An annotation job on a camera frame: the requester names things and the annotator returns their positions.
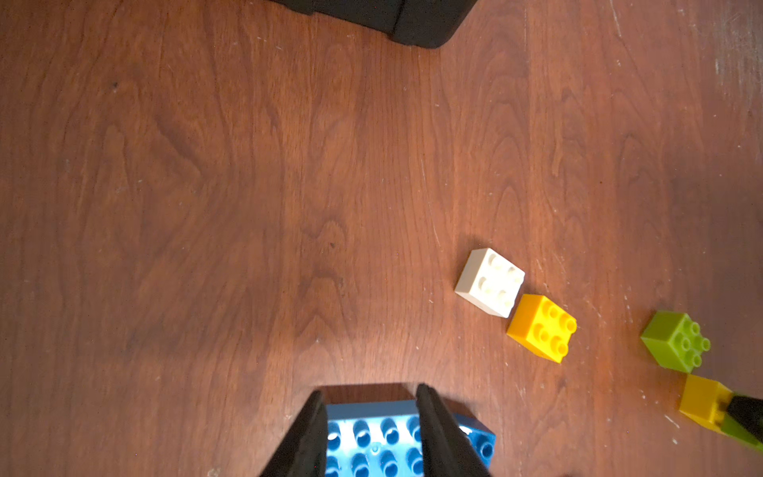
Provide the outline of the dark blue lego brick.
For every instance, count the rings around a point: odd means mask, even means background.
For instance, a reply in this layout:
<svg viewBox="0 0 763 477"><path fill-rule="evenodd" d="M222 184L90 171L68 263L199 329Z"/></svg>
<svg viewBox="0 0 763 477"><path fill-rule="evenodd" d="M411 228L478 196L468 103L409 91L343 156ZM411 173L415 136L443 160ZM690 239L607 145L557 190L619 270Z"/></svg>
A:
<svg viewBox="0 0 763 477"><path fill-rule="evenodd" d="M454 418L482 463L490 468L496 451L496 434L471 415L455 413Z"/></svg>

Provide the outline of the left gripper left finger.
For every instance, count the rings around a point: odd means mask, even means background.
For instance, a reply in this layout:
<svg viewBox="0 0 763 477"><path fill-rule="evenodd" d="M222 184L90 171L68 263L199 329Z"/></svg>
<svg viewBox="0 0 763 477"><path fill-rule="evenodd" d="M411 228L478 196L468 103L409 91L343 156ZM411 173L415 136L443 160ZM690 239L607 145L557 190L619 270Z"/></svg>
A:
<svg viewBox="0 0 763 477"><path fill-rule="evenodd" d="M316 390L309 396L260 476L323 477L327 465L327 446L327 407L323 393Z"/></svg>

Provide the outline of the yellow lego brick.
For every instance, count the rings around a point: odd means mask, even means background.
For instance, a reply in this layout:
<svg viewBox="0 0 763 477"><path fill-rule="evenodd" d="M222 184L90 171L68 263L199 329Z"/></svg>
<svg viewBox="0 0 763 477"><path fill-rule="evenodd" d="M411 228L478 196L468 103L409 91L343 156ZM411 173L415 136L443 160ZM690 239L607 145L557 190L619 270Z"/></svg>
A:
<svg viewBox="0 0 763 477"><path fill-rule="evenodd" d="M569 352L577 321L543 295L524 294L507 335L536 356L560 364Z"/></svg>
<svg viewBox="0 0 763 477"><path fill-rule="evenodd" d="M721 433L725 411L734 396L722 383L687 375L680 412L706 429Z"/></svg>

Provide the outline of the green lego brick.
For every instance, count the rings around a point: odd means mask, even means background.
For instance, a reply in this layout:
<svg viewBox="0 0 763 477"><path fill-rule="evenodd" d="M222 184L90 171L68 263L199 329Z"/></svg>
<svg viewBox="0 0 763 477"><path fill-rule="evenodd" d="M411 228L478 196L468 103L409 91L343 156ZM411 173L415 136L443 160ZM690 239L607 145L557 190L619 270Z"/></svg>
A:
<svg viewBox="0 0 763 477"><path fill-rule="evenodd" d="M745 445L748 448L755 450L758 453L762 452L762 442L759 441L752 433L746 430L740 425L733 417L726 415L720 426L720 431L737 442Z"/></svg>
<svg viewBox="0 0 763 477"><path fill-rule="evenodd" d="M667 310L654 314L640 339L662 368L686 374L701 367L701 356L711 349L711 340L689 314Z"/></svg>

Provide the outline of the black lego brick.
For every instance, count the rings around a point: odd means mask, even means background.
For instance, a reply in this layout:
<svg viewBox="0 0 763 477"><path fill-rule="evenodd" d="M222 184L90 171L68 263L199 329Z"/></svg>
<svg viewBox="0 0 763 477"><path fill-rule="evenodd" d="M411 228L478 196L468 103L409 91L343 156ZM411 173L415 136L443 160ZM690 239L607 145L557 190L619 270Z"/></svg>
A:
<svg viewBox="0 0 763 477"><path fill-rule="evenodd" d="M735 395L726 409L726 415L762 442L762 399Z"/></svg>

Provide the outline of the light blue long lego brick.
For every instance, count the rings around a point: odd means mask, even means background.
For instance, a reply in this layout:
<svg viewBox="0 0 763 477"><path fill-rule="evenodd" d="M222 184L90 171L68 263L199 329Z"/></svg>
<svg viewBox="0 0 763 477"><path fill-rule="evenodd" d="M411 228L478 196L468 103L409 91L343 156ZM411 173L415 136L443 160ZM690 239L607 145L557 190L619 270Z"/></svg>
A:
<svg viewBox="0 0 763 477"><path fill-rule="evenodd" d="M422 476L414 401L328 405L327 476Z"/></svg>

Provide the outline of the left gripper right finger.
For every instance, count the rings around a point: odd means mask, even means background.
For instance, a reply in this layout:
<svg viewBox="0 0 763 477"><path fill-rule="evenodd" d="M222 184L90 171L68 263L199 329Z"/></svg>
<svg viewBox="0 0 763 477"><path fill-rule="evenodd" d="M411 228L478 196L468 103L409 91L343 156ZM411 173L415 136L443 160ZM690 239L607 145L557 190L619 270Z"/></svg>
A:
<svg viewBox="0 0 763 477"><path fill-rule="evenodd" d="M430 385L419 384L415 395L424 475L490 476L437 390Z"/></svg>

